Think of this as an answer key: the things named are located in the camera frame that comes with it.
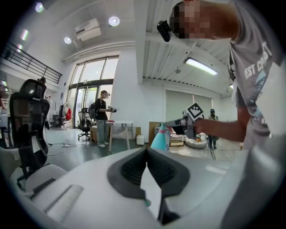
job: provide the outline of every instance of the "white sneaker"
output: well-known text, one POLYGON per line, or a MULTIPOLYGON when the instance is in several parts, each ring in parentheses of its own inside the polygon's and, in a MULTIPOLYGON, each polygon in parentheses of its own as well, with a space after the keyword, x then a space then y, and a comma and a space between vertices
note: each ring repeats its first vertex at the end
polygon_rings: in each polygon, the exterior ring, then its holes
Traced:
POLYGON ((106 145, 104 145, 104 144, 99 144, 98 146, 101 147, 101 148, 105 148, 106 147, 106 145))

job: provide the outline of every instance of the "jeans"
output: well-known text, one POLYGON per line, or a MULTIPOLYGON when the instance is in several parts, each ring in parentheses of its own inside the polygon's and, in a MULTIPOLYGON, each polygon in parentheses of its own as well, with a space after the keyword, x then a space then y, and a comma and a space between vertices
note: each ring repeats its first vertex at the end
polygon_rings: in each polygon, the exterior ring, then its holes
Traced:
POLYGON ((97 124, 97 144, 104 144, 108 137, 108 124, 106 120, 95 120, 97 124))
POLYGON ((214 147, 216 146, 216 141, 213 140, 213 137, 211 135, 209 135, 209 147, 212 146, 212 142, 214 142, 214 147))

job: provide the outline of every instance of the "air conditioner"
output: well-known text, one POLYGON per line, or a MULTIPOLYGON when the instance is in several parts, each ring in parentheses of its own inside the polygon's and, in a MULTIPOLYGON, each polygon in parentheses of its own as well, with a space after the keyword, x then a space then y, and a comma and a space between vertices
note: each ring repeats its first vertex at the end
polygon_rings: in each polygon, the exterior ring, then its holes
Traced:
POLYGON ((100 25, 96 18, 76 27, 75 31, 76 38, 78 40, 81 39, 82 41, 101 35, 100 25))

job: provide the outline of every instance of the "ceiling light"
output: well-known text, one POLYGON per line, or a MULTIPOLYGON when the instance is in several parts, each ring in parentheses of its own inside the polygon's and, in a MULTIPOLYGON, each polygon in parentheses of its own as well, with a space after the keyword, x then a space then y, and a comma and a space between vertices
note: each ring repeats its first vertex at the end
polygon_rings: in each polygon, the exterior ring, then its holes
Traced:
POLYGON ((21 52, 21 49, 23 49, 23 46, 18 44, 17 47, 18 47, 17 52, 21 52))
POLYGON ((21 34, 21 39, 23 41, 25 41, 27 39, 27 36, 28 36, 28 30, 23 30, 22 34, 21 34))
POLYGON ((72 42, 72 39, 70 39, 70 38, 68 38, 68 37, 65 37, 63 40, 64 40, 65 43, 67 43, 67 44, 70 44, 70 43, 72 42))
POLYGON ((192 66, 194 66, 196 68, 199 68, 199 69, 201 69, 201 70, 203 70, 205 72, 210 73, 213 76, 218 74, 216 71, 212 70, 208 66, 206 66, 206 65, 204 65, 204 64, 202 64, 202 63, 198 62, 197 60, 195 60, 193 58, 190 58, 190 57, 186 60, 186 64, 189 64, 189 65, 192 65, 192 66))
POLYGON ((37 3, 35 10, 39 13, 44 9, 43 4, 42 3, 37 3))
POLYGON ((108 23, 109 23, 111 26, 117 26, 117 25, 119 25, 120 20, 119 20, 118 17, 111 17, 111 18, 108 20, 108 23))

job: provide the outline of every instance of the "black backpack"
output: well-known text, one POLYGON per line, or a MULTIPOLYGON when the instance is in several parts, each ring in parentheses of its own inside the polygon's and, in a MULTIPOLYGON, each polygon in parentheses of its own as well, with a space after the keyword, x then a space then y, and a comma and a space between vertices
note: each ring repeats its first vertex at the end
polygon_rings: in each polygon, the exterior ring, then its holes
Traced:
POLYGON ((89 110, 90 119, 95 119, 95 103, 94 102, 89 106, 88 110, 89 110))

